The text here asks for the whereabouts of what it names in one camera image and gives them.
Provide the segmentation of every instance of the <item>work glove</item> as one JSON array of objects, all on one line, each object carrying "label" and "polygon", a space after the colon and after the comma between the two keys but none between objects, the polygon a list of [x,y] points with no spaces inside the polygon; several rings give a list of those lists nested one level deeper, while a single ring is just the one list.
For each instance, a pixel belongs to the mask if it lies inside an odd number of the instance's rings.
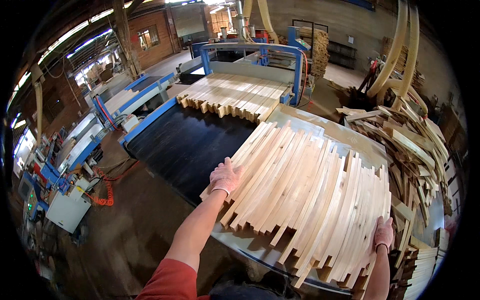
[{"label": "work glove", "polygon": [[384,217],[380,216],[377,219],[377,230],[375,231],[375,236],[373,237],[373,245],[375,246],[375,251],[377,247],[381,244],[387,246],[387,252],[390,252],[390,245],[393,240],[393,228],[392,228],[392,218],[384,223]]},{"label": "work glove", "polygon": [[226,157],[225,163],[219,163],[218,167],[210,174],[212,191],[224,190],[230,195],[230,193],[237,188],[242,174],[243,166],[233,169],[230,157]]}]

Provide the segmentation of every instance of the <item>white electrical box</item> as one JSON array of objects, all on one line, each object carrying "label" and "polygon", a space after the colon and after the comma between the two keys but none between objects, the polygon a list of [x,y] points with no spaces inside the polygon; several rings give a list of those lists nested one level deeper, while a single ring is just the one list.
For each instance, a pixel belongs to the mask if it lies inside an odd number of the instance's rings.
[{"label": "white electrical box", "polygon": [[89,182],[81,178],[77,180],[68,196],[57,192],[50,203],[46,217],[69,233],[73,233],[92,205],[89,199],[82,197],[88,185]]},{"label": "white electrical box", "polygon": [[125,120],[122,122],[121,126],[123,129],[129,133],[132,131],[133,128],[135,128],[138,125],[139,121],[137,116],[135,115],[129,115],[125,118]]}]

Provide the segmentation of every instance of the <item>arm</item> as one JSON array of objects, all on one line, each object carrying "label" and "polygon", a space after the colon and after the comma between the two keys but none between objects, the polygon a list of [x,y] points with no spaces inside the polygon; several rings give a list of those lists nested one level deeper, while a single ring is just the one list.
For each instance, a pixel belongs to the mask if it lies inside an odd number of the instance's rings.
[{"label": "arm", "polygon": [[377,219],[377,230],[373,237],[373,245],[377,251],[375,266],[370,274],[364,299],[383,300],[388,296],[390,286],[390,264],[388,262],[388,248],[393,240],[392,218],[384,223],[381,216]]},{"label": "arm", "polygon": [[210,174],[212,193],[183,221],[165,258],[183,262],[198,271],[200,252],[212,232],[225,198],[237,187],[243,167],[233,169],[229,157]]}]

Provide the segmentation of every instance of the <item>red sleeve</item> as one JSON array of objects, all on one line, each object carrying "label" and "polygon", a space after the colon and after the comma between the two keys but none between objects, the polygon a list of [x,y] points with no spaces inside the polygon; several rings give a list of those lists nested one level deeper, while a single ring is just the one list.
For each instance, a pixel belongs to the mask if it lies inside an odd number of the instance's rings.
[{"label": "red sleeve", "polygon": [[136,300],[195,300],[197,273],[189,265],[163,259]]}]

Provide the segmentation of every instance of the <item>forearm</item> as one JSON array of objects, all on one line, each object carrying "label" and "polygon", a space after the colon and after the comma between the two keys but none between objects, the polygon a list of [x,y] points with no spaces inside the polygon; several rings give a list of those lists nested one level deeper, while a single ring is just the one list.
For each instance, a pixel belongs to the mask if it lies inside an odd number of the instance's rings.
[{"label": "forearm", "polygon": [[175,259],[198,271],[200,252],[215,224],[218,211],[227,197],[223,190],[215,190],[183,221],[177,229],[165,258]]},{"label": "forearm", "polygon": [[377,249],[375,267],[373,267],[370,276],[364,299],[386,299],[390,286],[390,265],[388,263],[387,247],[383,244],[379,245]]}]

